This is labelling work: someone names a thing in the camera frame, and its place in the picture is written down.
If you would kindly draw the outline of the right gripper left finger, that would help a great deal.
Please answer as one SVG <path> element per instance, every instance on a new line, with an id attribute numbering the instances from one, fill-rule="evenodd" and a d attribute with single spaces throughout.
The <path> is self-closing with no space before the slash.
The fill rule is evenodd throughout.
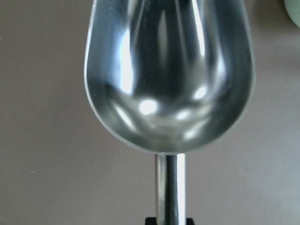
<path id="1" fill-rule="evenodd" d="M 145 225 L 159 225 L 159 211 L 156 211 L 156 215 L 152 217 L 146 217 L 144 224 Z"/>

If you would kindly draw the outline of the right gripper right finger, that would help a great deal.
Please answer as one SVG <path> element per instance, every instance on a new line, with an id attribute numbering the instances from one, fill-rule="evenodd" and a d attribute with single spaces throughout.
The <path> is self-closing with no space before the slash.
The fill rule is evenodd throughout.
<path id="1" fill-rule="evenodd" d="M 191 217 L 188 217 L 187 211 L 185 211 L 185 216 L 186 216 L 186 223 L 185 223 L 185 225 L 195 225 L 194 220 Z"/>

